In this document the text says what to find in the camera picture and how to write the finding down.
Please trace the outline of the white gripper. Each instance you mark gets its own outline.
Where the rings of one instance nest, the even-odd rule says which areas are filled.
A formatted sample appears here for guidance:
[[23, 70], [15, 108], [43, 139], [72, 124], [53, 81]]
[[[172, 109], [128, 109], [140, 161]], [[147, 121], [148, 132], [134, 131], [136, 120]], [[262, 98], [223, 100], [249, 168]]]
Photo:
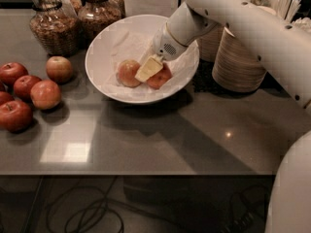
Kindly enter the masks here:
[[164, 23], [155, 33], [152, 46], [154, 53], [159, 56], [150, 56], [138, 69], [135, 78], [141, 83], [146, 82], [162, 69], [162, 58], [166, 61], [173, 61], [188, 49], [172, 36], [167, 23]]

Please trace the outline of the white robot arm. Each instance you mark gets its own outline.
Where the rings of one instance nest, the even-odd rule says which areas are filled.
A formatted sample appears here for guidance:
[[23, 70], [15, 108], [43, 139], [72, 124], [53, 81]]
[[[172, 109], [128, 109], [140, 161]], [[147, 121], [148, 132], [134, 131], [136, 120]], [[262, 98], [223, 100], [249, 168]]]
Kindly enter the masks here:
[[[311, 35], [247, 0], [185, 0], [156, 32], [141, 70], [153, 75], [217, 24], [227, 27], [293, 100], [311, 114]], [[265, 233], [311, 233], [311, 132], [276, 174]]]

